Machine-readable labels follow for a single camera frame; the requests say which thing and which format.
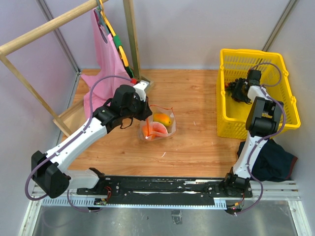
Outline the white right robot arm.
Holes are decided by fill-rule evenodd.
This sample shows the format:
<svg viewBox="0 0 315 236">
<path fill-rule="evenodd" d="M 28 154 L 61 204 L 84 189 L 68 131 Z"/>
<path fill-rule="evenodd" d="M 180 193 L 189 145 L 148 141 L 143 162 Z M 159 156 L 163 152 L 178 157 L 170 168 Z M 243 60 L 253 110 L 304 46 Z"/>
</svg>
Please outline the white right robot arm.
<svg viewBox="0 0 315 236">
<path fill-rule="evenodd" d="M 259 81 L 237 79 L 229 84 L 232 98 L 237 101 L 252 102 L 246 121 L 247 138 L 237 162 L 226 174 L 223 191 L 229 197 L 244 196 L 253 178 L 252 169 L 258 155 L 267 141 L 280 133 L 286 122 L 284 103 L 272 98 Z"/>
</svg>

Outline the clear zip bag orange zipper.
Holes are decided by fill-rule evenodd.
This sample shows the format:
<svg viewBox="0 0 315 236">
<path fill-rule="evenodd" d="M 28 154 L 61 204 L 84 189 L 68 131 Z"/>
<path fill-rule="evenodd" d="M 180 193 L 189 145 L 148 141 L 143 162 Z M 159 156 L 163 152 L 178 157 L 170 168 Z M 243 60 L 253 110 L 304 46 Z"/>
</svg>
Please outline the clear zip bag orange zipper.
<svg viewBox="0 0 315 236">
<path fill-rule="evenodd" d="M 152 115 L 140 121 L 138 136 L 146 142 L 172 137 L 177 131 L 177 122 L 173 108 L 157 105 L 149 106 Z"/>
</svg>

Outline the dark grape bunch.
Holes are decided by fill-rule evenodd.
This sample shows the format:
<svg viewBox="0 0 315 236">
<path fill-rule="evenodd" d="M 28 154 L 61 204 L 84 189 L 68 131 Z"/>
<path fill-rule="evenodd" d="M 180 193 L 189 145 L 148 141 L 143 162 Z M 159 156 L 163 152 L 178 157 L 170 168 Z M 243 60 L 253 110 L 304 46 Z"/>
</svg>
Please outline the dark grape bunch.
<svg viewBox="0 0 315 236">
<path fill-rule="evenodd" d="M 226 86 L 226 91 L 231 95 L 231 98 L 237 102 L 246 102 L 245 94 L 243 92 L 243 85 L 245 83 L 244 78 L 235 79 Z"/>
</svg>

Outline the watermelon slice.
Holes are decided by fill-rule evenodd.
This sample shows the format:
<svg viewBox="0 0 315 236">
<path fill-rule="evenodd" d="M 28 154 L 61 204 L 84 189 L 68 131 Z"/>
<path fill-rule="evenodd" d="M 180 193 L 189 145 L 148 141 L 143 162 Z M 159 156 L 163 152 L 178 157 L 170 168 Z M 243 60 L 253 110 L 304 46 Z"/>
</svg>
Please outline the watermelon slice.
<svg viewBox="0 0 315 236">
<path fill-rule="evenodd" d="M 168 135 L 168 130 L 163 124 L 154 121 L 151 123 L 156 123 L 156 134 L 158 137 L 166 137 Z"/>
</svg>

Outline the orange persimmon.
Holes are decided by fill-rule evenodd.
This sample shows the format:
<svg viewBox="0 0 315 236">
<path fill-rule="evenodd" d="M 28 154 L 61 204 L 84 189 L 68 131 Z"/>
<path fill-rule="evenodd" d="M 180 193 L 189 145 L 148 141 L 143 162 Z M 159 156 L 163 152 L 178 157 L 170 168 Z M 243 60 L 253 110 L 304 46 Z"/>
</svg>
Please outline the orange persimmon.
<svg viewBox="0 0 315 236">
<path fill-rule="evenodd" d="M 157 138 L 156 127 L 156 123 L 150 123 L 149 125 L 144 125 L 142 127 L 142 134 L 145 140 L 153 141 Z"/>
</svg>

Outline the yellow green mango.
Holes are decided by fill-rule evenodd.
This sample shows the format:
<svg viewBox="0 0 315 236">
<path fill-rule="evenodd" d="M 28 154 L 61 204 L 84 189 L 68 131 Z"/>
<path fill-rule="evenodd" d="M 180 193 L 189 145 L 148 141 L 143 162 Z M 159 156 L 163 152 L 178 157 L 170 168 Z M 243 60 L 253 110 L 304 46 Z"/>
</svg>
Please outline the yellow green mango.
<svg viewBox="0 0 315 236">
<path fill-rule="evenodd" d="M 164 113 L 155 113 L 153 115 L 153 121 L 163 124 L 165 127 L 169 127 L 172 124 L 172 120 L 169 115 Z"/>
</svg>

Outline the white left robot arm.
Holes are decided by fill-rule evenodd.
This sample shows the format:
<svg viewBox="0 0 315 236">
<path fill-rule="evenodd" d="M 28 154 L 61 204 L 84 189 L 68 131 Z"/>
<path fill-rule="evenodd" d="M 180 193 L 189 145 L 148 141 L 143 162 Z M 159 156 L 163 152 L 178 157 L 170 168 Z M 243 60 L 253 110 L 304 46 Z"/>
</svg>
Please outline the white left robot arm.
<svg viewBox="0 0 315 236">
<path fill-rule="evenodd" d="M 140 81 L 134 86 L 119 86 L 113 98 L 98 107 L 91 119 L 56 147 L 31 157 L 31 177 L 51 199 L 70 189 L 87 189 L 93 194 L 105 190 L 106 177 L 95 168 L 70 171 L 71 163 L 90 145 L 109 134 L 114 128 L 122 128 L 123 120 L 146 120 L 151 114 L 146 90 L 149 83 Z"/>
</svg>

